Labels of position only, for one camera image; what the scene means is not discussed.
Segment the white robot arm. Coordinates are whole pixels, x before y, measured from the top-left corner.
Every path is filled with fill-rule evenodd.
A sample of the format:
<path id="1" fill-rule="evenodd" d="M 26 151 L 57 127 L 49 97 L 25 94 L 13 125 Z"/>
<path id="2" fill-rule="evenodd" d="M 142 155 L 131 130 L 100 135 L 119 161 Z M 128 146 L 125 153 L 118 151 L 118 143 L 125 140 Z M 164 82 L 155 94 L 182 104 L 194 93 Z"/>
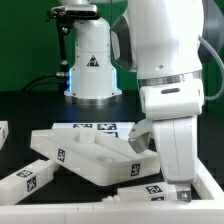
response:
<path id="1" fill-rule="evenodd" d="M 196 181 L 203 52 L 219 57 L 207 34 L 218 16 L 212 0 L 127 0 L 110 30 L 116 63 L 137 73 L 145 119 L 132 136 L 154 139 L 164 180 L 183 202 Z"/>

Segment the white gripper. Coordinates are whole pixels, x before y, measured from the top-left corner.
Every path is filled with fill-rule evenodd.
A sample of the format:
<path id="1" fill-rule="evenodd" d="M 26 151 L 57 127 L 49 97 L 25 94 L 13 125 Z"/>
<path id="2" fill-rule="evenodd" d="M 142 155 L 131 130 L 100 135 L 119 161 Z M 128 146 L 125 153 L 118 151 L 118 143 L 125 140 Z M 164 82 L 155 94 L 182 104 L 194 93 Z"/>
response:
<path id="1" fill-rule="evenodd" d="M 177 184 L 177 199 L 189 203 L 197 171 L 197 117 L 154 121 L 152 130 L 165 181 Z"/>

